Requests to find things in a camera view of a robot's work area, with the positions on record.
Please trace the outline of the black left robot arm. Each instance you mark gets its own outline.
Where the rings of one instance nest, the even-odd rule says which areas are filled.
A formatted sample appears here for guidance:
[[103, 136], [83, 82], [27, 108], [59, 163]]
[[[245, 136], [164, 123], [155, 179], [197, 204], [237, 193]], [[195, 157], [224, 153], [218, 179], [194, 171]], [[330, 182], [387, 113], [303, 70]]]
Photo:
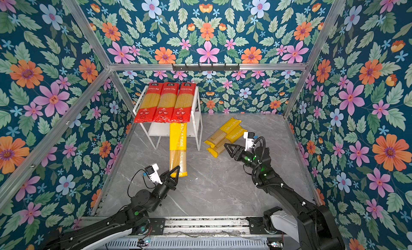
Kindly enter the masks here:
[[180, 166], [160, 175], [160, 183], [152, 191], [142, 189], [131, 197], [130, 203], [114, 215], [94, 224], [69, 232], [52, 231], [41, 250], [95, 250], [118, 238], [131, 235], [140, 228], [146, 231], [149, 213], [154, 212], [170, 190], [176, 190]]

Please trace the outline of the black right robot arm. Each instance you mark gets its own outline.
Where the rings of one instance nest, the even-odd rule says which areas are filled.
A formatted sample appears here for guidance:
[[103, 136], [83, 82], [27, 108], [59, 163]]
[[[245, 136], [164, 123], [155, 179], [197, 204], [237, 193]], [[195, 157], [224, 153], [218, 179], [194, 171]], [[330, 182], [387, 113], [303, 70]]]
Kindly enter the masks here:
[[303, 250], [345, 249], [330, 210], [300, 196], [272, 168], [264, 137], [257, 138], [249, 149], [231, 143], [226, 143], [224, 147], [232, 159], [252, 169], [251, 178], [256, 188], [280, 202], [281, 207], [267, 210], [264, 214], [267, 231], [284, 232], [297, 241]]

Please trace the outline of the red spaghetti bag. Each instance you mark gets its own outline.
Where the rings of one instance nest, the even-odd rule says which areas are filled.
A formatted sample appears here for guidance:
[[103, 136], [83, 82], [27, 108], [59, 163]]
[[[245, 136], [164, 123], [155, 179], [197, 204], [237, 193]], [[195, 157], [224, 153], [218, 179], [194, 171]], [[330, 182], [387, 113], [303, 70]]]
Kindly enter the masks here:
[[180, 85], [178, 83], [167, 82], [164, 84], [159, 104], [156, 108], [153, 122], [170, 123], [178, 97]]
[[159, 105], [164, 83], [150, 83], [137, 110], [135, 123], [152, 122]]
[[172, 123], [188, 123], [190, 121], [195, 90], [196, 84], [188, 82], [181, 84], [171, 117]]

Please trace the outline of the yellow pasta pack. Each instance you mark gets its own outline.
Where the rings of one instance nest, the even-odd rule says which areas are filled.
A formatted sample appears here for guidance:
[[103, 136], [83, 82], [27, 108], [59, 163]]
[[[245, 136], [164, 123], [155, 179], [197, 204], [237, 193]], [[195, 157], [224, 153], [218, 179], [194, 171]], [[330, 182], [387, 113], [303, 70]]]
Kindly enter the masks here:
[[229, 119], [225, 124], [218, 128], [205, 143], [211, 148], [214, 148], [222, 141], [233, 129], [235, 129], [242, 121], [234, 118]]
[[244, 133], [247, 132], [246, 129], [237, 125], [228, 135], [226, 135], [215, 147], [207, 148], [207, 151], [212, 154], [213, 157], [217, 158], [221, 153], [223, 153], [226, 148], [225, 143], [234, 144], [239, 138], [243, 137]]
[[180, 177], [187, 176], [187, 124], [170, 123], [170, 171], [180, 166]]

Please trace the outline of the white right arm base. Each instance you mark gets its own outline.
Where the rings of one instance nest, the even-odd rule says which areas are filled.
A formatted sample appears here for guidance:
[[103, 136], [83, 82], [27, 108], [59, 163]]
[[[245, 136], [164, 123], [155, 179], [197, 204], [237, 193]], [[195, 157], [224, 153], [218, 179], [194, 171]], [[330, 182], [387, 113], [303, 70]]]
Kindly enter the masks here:
[[299, 241], [296, 219], [280, 207], [266, 210], [263, 215], [263, 224], [267, 232], [284, 232], [295, 241]]

